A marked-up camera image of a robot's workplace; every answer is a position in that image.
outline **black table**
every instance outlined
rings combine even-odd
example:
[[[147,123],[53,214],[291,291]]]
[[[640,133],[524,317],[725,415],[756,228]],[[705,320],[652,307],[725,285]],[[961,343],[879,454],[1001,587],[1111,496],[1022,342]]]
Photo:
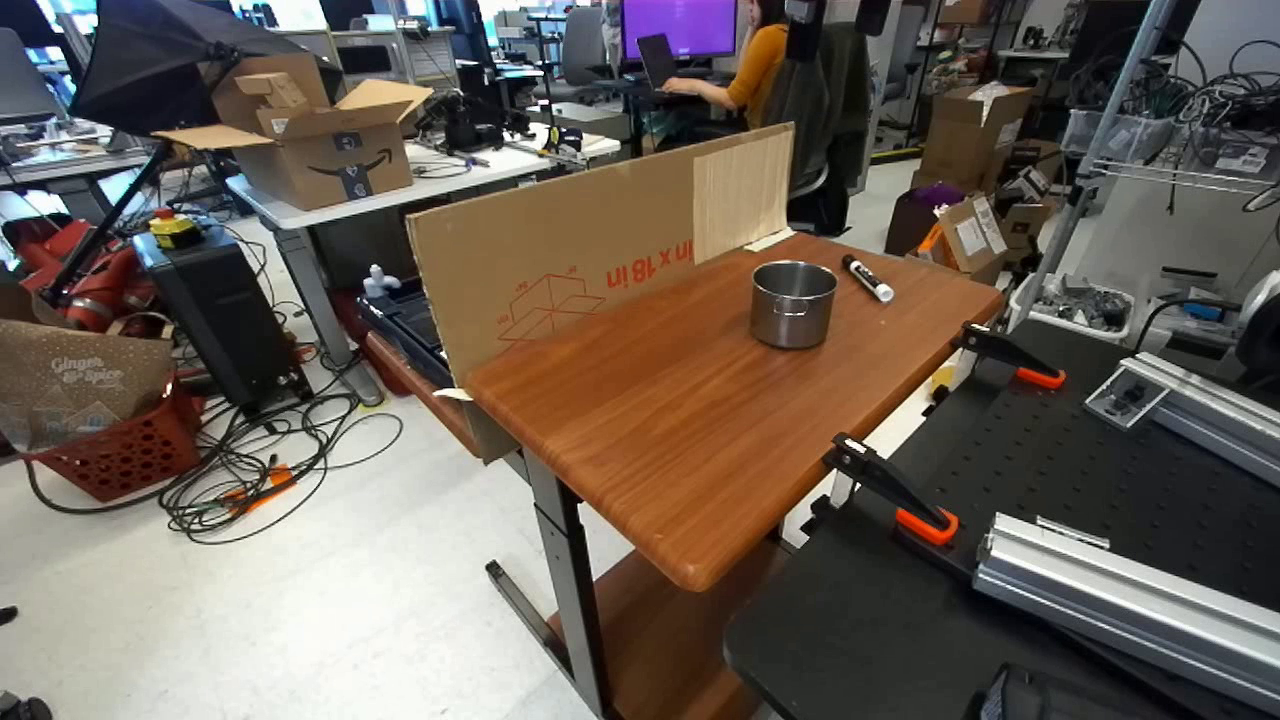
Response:
[[[1146,564],[1280,610],[1280,492],[1139,426],[1118,431],[1084,398],[1119,349],[1045,325],[1022,343],[1074,373],[1039,398],[981,361],[978,376],[891,455],[965,518],[1049,518]],[[842,508],[731,622],[728,666],[783,716],[965,716],[1001,666],[1084,689],[1119,716],[1253,716],[1131,661],[1102,661],[1049,626],[978,596],[965,575],[899,542],[879,511]]]

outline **red basket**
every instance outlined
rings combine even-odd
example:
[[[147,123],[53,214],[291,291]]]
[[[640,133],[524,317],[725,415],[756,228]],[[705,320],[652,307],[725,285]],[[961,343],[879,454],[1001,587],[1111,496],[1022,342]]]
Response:
[[[176,387],[155,408],[32,460],[107,506],[199,465],[199,408],[199,398]]]

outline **floor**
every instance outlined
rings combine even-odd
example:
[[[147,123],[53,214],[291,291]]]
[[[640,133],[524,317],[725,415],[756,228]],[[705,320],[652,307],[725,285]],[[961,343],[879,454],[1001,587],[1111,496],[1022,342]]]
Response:
[[[914,165],[872,171],[847,243],[885,243],[910,176]],[[0,691],[46,695],[57,720],[587,716],[485,575],[485,562],[505,562],[554,610],[527,489],[472,460],[415,399],[358,415],[333,465],[382,455],[328,471],[280,529],[219,550],[174,531],[155,506],[57,518],[20,465],[5,465],[0,604],[20,622],[0,629]],[[872,445],[888,454],[910,426]],[[40,489],[84,506],[53,471]],[[309,489],[318,480],[236,531],[283,518]],[[630,552],[592,511],[587,536],[595,574]]]

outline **desk leg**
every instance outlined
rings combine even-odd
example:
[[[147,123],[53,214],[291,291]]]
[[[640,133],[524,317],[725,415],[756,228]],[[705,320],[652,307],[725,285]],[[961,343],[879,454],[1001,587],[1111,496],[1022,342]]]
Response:
[[[527,633],[569,671],[569,680],[587,701],[587,709],[595,716],[616,716],[610,705],[605,633],[595,614],[592,555],[587,555],[585,524],[577,518],[581,502],[538,455],[524,455],[524,480],[531,486],[538,524],[550,552],[550,574],[562,604],[562,637],[550,629],[550,622],[527,604],[527,596],[517,587],[517,580],[501,564],[488,564],[488,575],[505,592],[505,599],[517,610],[517,615],[527,626]]]
[[[278,243],[280,243],[283,268],[288,268],[288,278],[291,278],[291,285],[318,325],[326,366],[333,373],[346,373],[346,385],[359,398],[359,405],[382,405],[384,399],[382,385],[373,381],[369,366],[359,366],[358,353],[349,349],[349,331],[328,304],[326,268],[314,248],[314,237],[309,233],[278,233]]]

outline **black metal frame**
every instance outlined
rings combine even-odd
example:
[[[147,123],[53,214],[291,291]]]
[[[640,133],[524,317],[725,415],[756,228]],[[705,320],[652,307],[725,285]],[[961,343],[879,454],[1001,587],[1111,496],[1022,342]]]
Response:
[[[611,713],[610,668],[605,668],[605,633],[595,614],[592,555],[581,524],[581,496],[562,486],[562,478],[524,454],[524,465],[511,465],[527,489],[538,508],[538,529],[543,536],[543,555],[555,587],[562,633],[531,610],[524,587],[488,562],[485,574],[498,592],[511,604],[524,629],[543,646],[543,654],[562,666],[562,671],[577,683],[585,705],[595,716]]]

